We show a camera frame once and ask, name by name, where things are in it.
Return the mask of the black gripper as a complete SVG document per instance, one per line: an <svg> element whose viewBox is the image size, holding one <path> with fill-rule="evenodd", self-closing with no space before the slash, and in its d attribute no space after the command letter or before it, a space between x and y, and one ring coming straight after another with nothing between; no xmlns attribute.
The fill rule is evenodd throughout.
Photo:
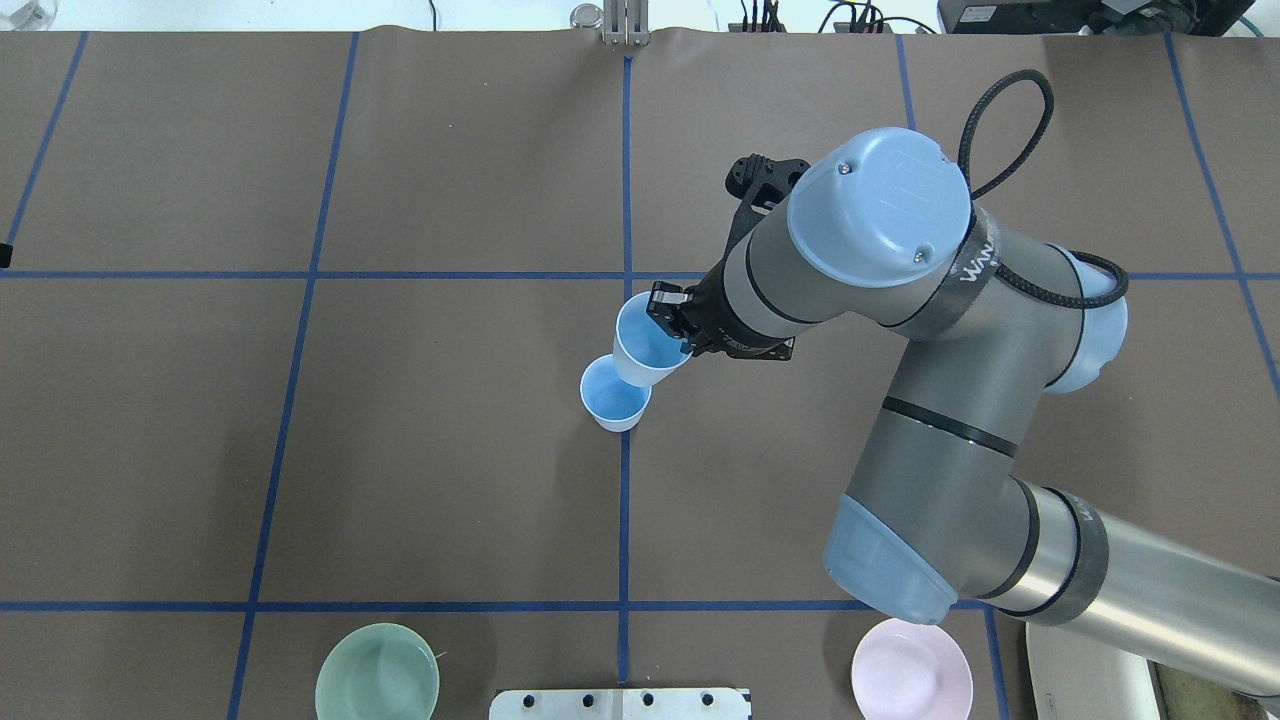
<svg viewBox="0 0 1280 720"><path fill-rule="evenodd" d="M739 201L721 260L687 291L654 282L645 314L671 338L685 341L695 357L723 354L731 359L787 361L794 340L767 334L748 320L758 292L750 278L749 236L791 195L810 164L803 159L776 160L751 154L736 160L724 188Z"/></svg>

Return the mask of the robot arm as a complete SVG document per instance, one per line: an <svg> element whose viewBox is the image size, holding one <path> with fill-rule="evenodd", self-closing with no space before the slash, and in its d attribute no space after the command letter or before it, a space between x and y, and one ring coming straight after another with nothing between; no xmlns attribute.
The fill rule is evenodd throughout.
<svg viewBox="0 0 1280 720"><path fill-rule="evenodd" d="M1277 701L1279 589L1012 474L1042 397L1080 389L1126 332L1117 272L1002 228L932 138L884 127L815 165L727 182L750 217L648 311L694 355L785 360L845 314L902 336L823 552L878 611L936 625L960 598Z"/></svg>

